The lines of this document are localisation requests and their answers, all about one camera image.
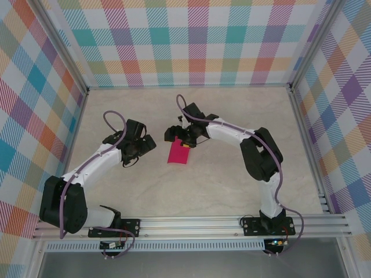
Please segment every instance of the vent slot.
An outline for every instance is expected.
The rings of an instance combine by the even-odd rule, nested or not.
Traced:
[[[99,241],[49,242],[46,252],[101,252]],[[263,250],[263,239],[136,240],[130,252],[145,251],[242,251]]]

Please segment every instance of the metal plate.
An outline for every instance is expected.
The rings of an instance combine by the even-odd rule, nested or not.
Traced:
[[[260,217],[243,217],[241,222],[243,226],[243,234],[245,236],[286,236],[286,231],[281,227],[271,233],[267,233],[267,231],[260,226]],[[285,227],[288,230],[289,236],[295,235],[295,226],[291,217],[286,217],[284,219],[282,227]]]
[[[135,237],[139,236],[140,219],[123,219],[122,218],[120,226],[122,227],[122,229],[132,232],[135,235]],[[103,231],[99,229],[89,229],[88,237],[100,237],[100,238],[120,237],[120,232]]]

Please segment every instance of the plaid wallpaper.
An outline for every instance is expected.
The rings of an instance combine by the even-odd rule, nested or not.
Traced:
[[[287,83],[292,83],[293,80],[294,80],[294,77],[296,75],[296,72],[303,60],[303,58],[306,56],[306,54],[308,53],[308,50],[310,49],[311,45],[312,45],[312,42],[313,42],[313,39],[315,38],[323,20],[325,19],[326,15],[327,15],[327,12],[329,11],[330,7],[331,7],[331,4],[333,3],[334,0],[326,0],[326,3],[325,5],[323,6],[322,10],[321,10],[321,14],[319,15],[319,17],[317,18],[315,24],[314,24],[314,27],[307,39],[307,41],[305,42],[305,45],[299,55],[299,58],[297,59],[296,61],[296,64],[294,66],[294,69],[290,75],[290,78],[288,80]]]
[[[371,1],[348,0],[297,98],[336,212],[371,272]]]
[[[43,2],[88,84],[112,87],[287,83],[330,0]]]
[[[62,174],[82,99],[26,0],[1,0],[1,278],[25,269],[43,184]]]

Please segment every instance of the black bracket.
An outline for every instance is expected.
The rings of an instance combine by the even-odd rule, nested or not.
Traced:
[[[241,224],[244,236],[293,236],[296,233],[292,217],[285,217],[279,226],[270,231],[261,225],[260,217],[243,217]]]
[[[123,229],[132,232],[135,237],[138,237],[140,230],[140,219],[121,219],[118,223],[115,223],[115,229]],[[90,229],[88,237],[120,237],[120,232],[104,231],[100,229]]]

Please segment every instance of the wire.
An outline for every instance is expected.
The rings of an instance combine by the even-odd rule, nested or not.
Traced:
[[[239,225],[241,226],[241,228],[243,228],[242,220],[243,220],[246,216],[251,216],[252,218],[254,218],[254,216],[252,216],[251,214],[247,214],[247,215],[244,215],[243,217],[241,217],[241,218],[239,219]]]
[[[60,203],[59,203],[59,227],[60,227],[59,238],[60,239],[63,239],[64,236],[67,234],[67,231],[64,231],[64,221],[63,221],[64,220],[64,217],[63,217],[63,212],[64,212],[64,198],[66,196],[67,190],[70,187],[72,181],[93,160],[95,160],[96,158],[100,157],[101,155],[104,155],[105,153],[107,153],[110,150],[112,150],[113,148],[115,148],[123,140],[123,138],[126,135],[126,121],[125,121],[125,118],[119,112],[116,112],[116,111],[113,111],[113,110],[108,110],[108,111],[105,111],[105,113],[103,113],[103,119],[104,119],[104,121],[110,127],[110,129],[112,129],[115,132],[117,132],[117,131],[111,126],[111,124],[106,119],[106,115],[109,114],[109,113],[116,114],[116,115],[118,115],[121,118],[122,123],[123,123],[123,132],[122,132],[122,135],[121,135],[121,137],[119,138],[119,140],[114,145],[110,146],[108,149],[104,150],[103,152],[97,153],[96,155],[92,156],[83,165],[81,165],[80,168],[77,169],[77,171],[75,172],[75,174],[70,177],[70,179],[67,181],[66,185],[64,186],[63,191],[62,191],[62,194],[60,196]]]
[[[132,232],[129,232],[129,231],[127,231],[127,230],[122,230],[122,229],[112,229],[112,228],[102,228],[102,227],[95,227],[95,229],[100,229],[100,230],[103,230],[103,231],[122,232],[122,233],[125,233],[125,234],[127,234],[127,235],[129,235],[129,236],[131,236],[131,237],[133,238],[133,242],[130,244],[130,246],[129,246],[127,249],[125,249],[123,252],[120,252],[120,253],[119,253],[118,255],[116,255],[116,256],[108,256],[108,255],[106,254],[106,250],[104,249],[104,250],[103,250],[103,255],[105,256],[105,259],[107,259],[107,258],[110,258],[110,259],[116,259],[116,258],[119,258],[119,257],[125,255],[127,252],[129,252],[129,250],[130,250],[131,248],[133,248],[133,246],[134,246],[135,235],[134,235]]]
[[[113,110],[108,110],[108,111],[105,111],[105,113],[103,113],[103,119],[104,119],[104,121],[106,122],[106,124],[108,125],[108,127],[110,127],[110,129],[112,129],[114,132],[117,132],[117,130],[114,129],[111,126],[111,124],[107,121],[107,119],[106,119],[106,115],[107,114],[116,114],[116,115],[118,115],[121,118],[122,123],[123,123],[123,132],[122,132],[122,135],[121,135],[121,137],[119,138],[119,140],[114,145],[110,146],[108,149],[104,150],[103,152],[97,153],[96,155],[92,156],[83,165],[81,165],[80,168],[77,169],[77,171],[75,172],[75,174],[71,176],[71,178],[67,181],[66,185],[64,186],[63,191],[62,191],[62,194],[60,196],[60,203],[59,203],[59,227],[60,227],[59,238],[60,239],[63,239],[65,237],[65,235],[67,234],[67,231],[64,231],[64,222],[63,222],[63,220],[64,220],[64,215],[63,215],[63,211],[64,211],[64,198],[66,196],[67,190],[70,187],[72,181],[93,160],[95,160],[96,158],[100,157],[101,155],[104,155],[105,153],[107,153],[110,150],[114,149],[118,144],[120,144],[120,142],[123,140],[123,138],[126,135],[126,120],[125,120],[125,118],[119,112],[113,111]],[[103,227],[95,227],[95,229],[99,229],[99,230],[103,230],[103,231],[122,232],[122,233],[125,233],[126,235],[131,235],[132,238],[133,238],[133,242],[131,243],[131,245],[126,250],[124,250],[123,252],[119,253],[117,256],[108,257],[107,254],[106,254],[106,251],[103,250],[103,254],[106,256],[106,258],[114,259],[114,258],[121,257],[124,254],[126,254],[133,247],[133,245],[134,245],[135,235],[132,232],[129,232],[127,230],[122,230],[122,229],[112,229],[112,228],[103,228]]]
[[[203,142],[206,142],[207,140],[210,140],[210,138],[208,138],[208,139],[206,139],[206,140],[203,140],[203,141],[201,141],[200,143],[197,143],[196,145],[202,144]]]
[[[121,245],[121,239],[122,239],[122,232],[120,233],[120,239],[118,240],[118,242],[120,243],[120,245]],[[128,240],[128,234],[126,234],[126,239],[125,239],[125,241],[123,242],[124,244],[127,242],[127,240]]]
[[[176,104],[178,105],[178,108],[181,110],[181,112],[183,113],[183,115],[189,117],[192,120],[197,120],[197,121],[206,122],[206,123],[215,123],[215,124],[220,125],[220,126],[227,126],[227,127],[231,128],[231,129],[234,129],[234,130],[237,130],[237,131],[246,133],[247,135],[250,135],[251,137],[253,137],[257,141],[259,141],[263,145],[263,147],[269,152],[269,154],[272,156],[272,158],[274,160],[274,163],[276,164],[276,167],[278,169],[278,173],[279,173],[279,184],[278,184],[278,187],[277,187],[276,192],[274,194],[274,199],[275,199],[276,203],[280,207],[282,207],[283,209],[285,209],[287,211],[290,211],[292,213],[297,214],[300,217],[300,219],[301,219],[301,229],[300,229],[299,235],[298,235],[297,239],[295,240],[295,242],[292,244],[292,246],[290,248],[286,249],[285,252],[291,250],[297,244],[297,242],[299,242],[301,236],[303,235],[303,232],[304,232],[304,218],[303,218],[302,214],[300,214],[300,212],[298,212],[296,210],[292,210],[291,208],[288,208],[288,207],[284,206],[278,200],[278,192],[281,189],[282,183],[283,183],[283,173],[282,173],[281,165],[279,164],[278,159],[274,155],[274,153],[271,150],[271,148],[260,137],[256,136],[254,133],[251,133],[251,132],[247,131],[246,129],[242,129],[240,127],[231,125],[229,123],[221,123],[221,122],[218,122],[216,120],[199,119],[199,118],[196,118],[196,117],[191,116],[190,114],[186,113],[186,111],[181,107],[181,105],[179,103],[179,98],[182,99],[184,105],[186,105],[186,102],[185,102],[186,100],[184,99],[184,97],[181,94],[178,94],[176,96]]]
[[[285,241],[287,241],[288,238],[289,238],[289,231],[287,230],[287,228],[285,226],[282,226],[282,229],[284,229],[285,232],[286,232],[286,239],[285,239]]]

